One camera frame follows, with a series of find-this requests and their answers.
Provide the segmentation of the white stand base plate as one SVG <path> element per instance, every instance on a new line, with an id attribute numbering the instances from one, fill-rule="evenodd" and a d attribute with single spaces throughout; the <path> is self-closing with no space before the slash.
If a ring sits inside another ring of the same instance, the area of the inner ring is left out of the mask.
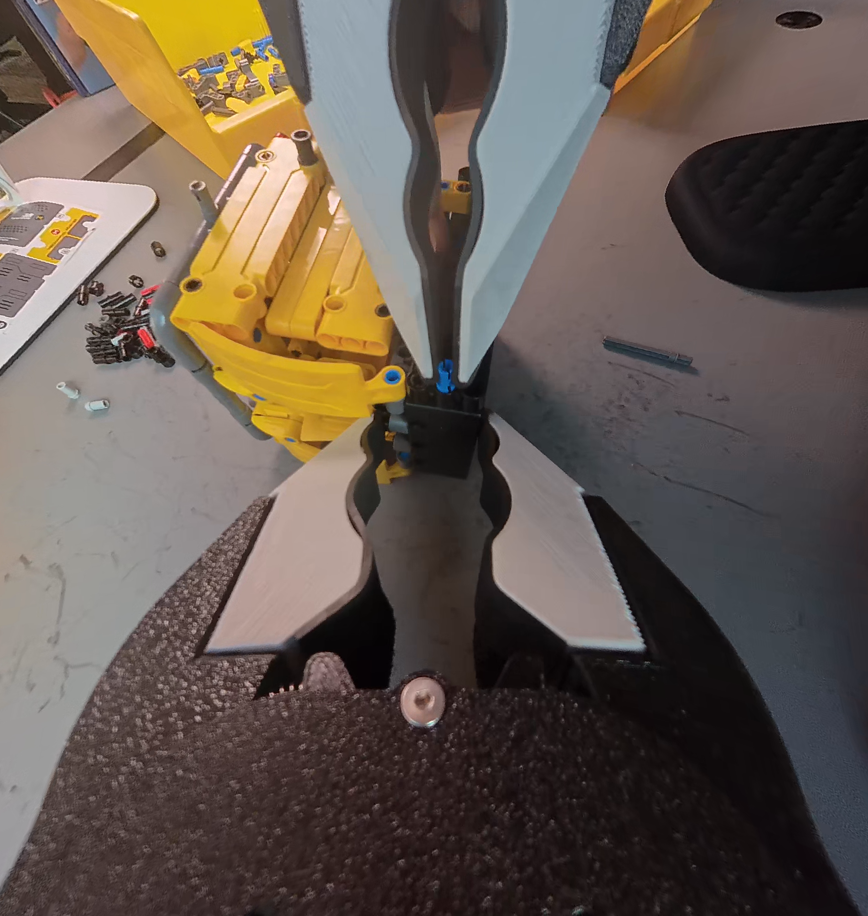
<path id="1" fill-rule="evenodd" d="M 64 309 L 77 288 L 93 279 L 157 206 L 153 189 L 137 184 L 85 179 L 31 177 L 14 184 L 18 200 L 55 201 L 97 212 L 100 220 L 83 243 L 44 284 L 21 314 L 0 332 L 0 375 Z"/>

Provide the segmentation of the heap of grey blue pieces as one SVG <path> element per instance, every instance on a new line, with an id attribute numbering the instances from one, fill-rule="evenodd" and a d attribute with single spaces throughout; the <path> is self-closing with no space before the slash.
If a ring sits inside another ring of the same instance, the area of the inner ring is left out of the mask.
<path id="1" fill-rule="evenodd" d="M 229 119 L 269 99 L 297 98 L 271 35 L 200 57 L 176 74 L 206 118 Z"/>

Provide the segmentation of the yellow bin with many pieces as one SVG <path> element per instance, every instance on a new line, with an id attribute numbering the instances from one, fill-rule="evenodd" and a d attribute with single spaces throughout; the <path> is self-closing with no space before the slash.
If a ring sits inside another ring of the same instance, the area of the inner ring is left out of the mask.
<path id="1" fill-rule="evenodd" d="M 245 146 L 308 129 L 298 98 L 269 99 L 229 119 L 206 118 L 176 70 L 271 35 L 257 1 L 65 1 L 65 16 L 128 101 L 216 174 Z"/>

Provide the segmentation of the yellow grey sticker sheet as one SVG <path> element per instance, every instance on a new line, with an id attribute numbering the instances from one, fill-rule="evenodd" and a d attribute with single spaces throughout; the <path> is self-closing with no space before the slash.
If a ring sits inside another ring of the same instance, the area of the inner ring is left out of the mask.
<path id="1" fill-rule="evenodd" d="M 55 201 L 0 207 L 0 332 L 80 246 L 100 214 Z"/>

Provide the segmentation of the empty yellow plastic bin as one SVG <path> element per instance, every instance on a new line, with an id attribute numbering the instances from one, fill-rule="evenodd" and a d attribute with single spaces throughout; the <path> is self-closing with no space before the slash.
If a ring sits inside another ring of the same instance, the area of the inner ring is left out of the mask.
<path id="1" fill-rule="evenodd" d="M 690 30 L 713 1 L 653 1 L 648 7 L 631 61 L 616 80 L 619 92 Z"/>

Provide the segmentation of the grey lego axle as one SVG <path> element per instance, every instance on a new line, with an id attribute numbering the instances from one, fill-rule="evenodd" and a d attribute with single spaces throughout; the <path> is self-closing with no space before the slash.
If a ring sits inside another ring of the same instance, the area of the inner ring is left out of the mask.
<path id="1" fill-rule="evenodd" d="M 629 342 L 608 335 L 602 338 L 601 343 L 602 346 L 609 351 L 627 355 L 638 360 L 676 367 L 680 371 L 693 369 L 692 357 L 677 351 Z"/>

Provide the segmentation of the yellow and black lego model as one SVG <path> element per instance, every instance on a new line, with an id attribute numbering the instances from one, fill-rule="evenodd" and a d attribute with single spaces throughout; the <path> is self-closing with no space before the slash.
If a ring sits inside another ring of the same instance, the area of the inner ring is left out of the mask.
<path id="1" fill-rule="evenodd" d="M 491 357 L 450 395 L 421 375 L 311 134 L 248 146 L 219 204 L 156 300 L 172 354 L 303 463 L 388 410 L 379 482 L 467 477 Z"/>

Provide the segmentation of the pile of black red pins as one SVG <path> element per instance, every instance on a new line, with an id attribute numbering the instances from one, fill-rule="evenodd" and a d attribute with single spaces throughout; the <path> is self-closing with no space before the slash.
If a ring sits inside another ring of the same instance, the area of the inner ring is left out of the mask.
<path id="1" fill-rule="evenodd" d="M 131 276 L 129 281 L 130 292 L 110 295 L 104 294 L 101 281 L 85 282 L 77 288 L 76 301 L 80 306 L 87 306 L 95 297 L 100 309 L 99 321 L 85 324 L 85 351 L 96 365 L 148 359 L 172 368 L 176 360 L 156 340 L 151 323 L 151 306 L 159 286 L 145 288 L 138 276 Z"/>

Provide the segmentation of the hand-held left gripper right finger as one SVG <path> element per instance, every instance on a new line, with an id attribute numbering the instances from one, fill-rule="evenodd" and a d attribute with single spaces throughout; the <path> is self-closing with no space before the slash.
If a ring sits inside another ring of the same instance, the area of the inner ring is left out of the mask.
<path id="1" fill-rule="evenodd" d="M 644 653 L 583 487 L 498 414 L 484 422 L 479 462 L 497 596 L 567 647 Z"/>

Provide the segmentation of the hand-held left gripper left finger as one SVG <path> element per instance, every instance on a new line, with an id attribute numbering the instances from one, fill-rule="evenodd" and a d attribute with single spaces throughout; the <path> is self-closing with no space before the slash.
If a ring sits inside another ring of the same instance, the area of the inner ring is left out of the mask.
<path id="1" fill-rule="evenodd" d="M 273 491 L 204 653 L 275 654 L 320 629 L 341 655 L 394 653 L 367 532 L 384 446 L 381 418 L 360 418 Z"/>

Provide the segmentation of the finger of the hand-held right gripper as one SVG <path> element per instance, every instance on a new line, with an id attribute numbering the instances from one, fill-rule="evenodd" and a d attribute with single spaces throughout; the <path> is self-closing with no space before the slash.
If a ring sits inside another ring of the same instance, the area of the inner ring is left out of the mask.
<path id="1" fill-rule="evenodd" d="M 306 113 L 418 371 L 431 378 L 440 264 L 430 234 L 440 156 L 428 97 L 436 2 L 299 2 Z"/>
<path id="2" fill-rule="evenodd" d="M 611 2 L 493 2 L 493 64 L 469 143 L 473 218 L 456 274 L 455 378 L 495 341 L 611 91 Z"/>

